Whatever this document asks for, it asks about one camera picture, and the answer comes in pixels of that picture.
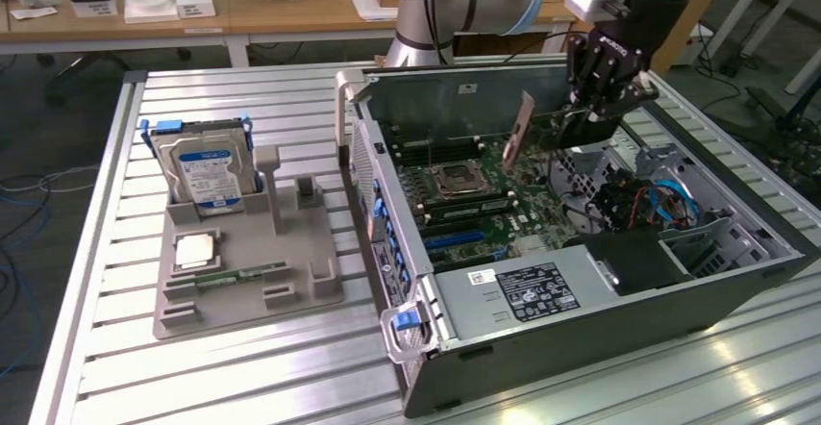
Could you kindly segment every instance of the warning label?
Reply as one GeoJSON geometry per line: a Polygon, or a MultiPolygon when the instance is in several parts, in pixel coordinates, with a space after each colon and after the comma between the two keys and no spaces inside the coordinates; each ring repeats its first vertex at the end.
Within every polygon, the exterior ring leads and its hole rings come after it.
{"type": "Polygon", "coordinates": [[[578,308],[574,293],[554,263],[497,273],[516,319],[540,319],[578,308]]]}

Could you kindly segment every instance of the blue hard drive label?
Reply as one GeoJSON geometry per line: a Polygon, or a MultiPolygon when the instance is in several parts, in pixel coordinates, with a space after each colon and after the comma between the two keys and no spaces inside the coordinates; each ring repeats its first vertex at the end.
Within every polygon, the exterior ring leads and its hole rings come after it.
{"type": "Polygon", "coordinates": [[[241,185],[231,171],[231,151],[181,154],[182,176],[194,202],[206,208],[233,206],[241,202],[241,185]]]}

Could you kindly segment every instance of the cpu socket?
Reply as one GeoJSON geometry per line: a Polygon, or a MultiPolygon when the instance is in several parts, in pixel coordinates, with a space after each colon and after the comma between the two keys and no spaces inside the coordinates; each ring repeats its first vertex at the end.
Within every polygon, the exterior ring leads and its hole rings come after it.
{"type": "Polygon", "coordinates": [[[450,198],[465,194],[477,194],[488,190],[488,180],[474,161],[456,162],[433,167],[440,193],[450,198]]]}

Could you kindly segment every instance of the red cable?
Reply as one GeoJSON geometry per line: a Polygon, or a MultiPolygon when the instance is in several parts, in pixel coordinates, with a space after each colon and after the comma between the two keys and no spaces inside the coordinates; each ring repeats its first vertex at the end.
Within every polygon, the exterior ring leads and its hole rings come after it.
{"type": "Polygon", "coordinates": [[[637,198],[633,201],[633,211],[630,212],[630,225],[628,226],[628,229],[633,228],[633,225],[637,222],[637,207],[640,206],[641,195],[644,194],[645,191],[646,191],[646,187],[640,189],[640,192],[637,192],[637,198]]]}

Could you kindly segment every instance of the wooden desk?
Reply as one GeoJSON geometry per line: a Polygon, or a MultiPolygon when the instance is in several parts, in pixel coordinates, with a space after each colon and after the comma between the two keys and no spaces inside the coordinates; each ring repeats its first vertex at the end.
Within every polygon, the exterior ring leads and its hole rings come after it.
{"type": "MultiPolygon", "coordinates": [[[[394,36],[395,23],[365,21],[350,0],[214,0],[215,17],[136,25],[122,15],[78,18],[70,1],[62,2],[59,14],[36,19],[8,19],[2,11],[0,54],[225,45],[233,65],[246,67],[253,43],[394,36]]],[[[19,3],[8,2],[8,8],[20,8],[19,3]]],[[[118,9],[122,13],[122,0],[118,9]]],[[[561,0],[544,0],[530,31],[561,32],[574,20],[561,0]]],[[[558,51],[561,43],[553,39],[545,48],[558,51]]]]}
{"type": "MultiPolygon", "coordinates": [[[[217,16],[191,18],[162,23],[126,24],[124,2],[116,0],[118,15],[78,18],[70,0],[60,0],[59,13],[35,19],[10,20],[11,32],[3,41],[98,40],[120,38],[166,38],[202,34],[202,30],[229,28],[229,0],[214,0],[217,16]]],[[[16,0],[8,2],[10,10],[24,7],[16,0]]]]}
{"type": "Polygon", "coordinates": [[[0,0],[0,35],[10,32],[10,17],[6,0],[0,0]]]}

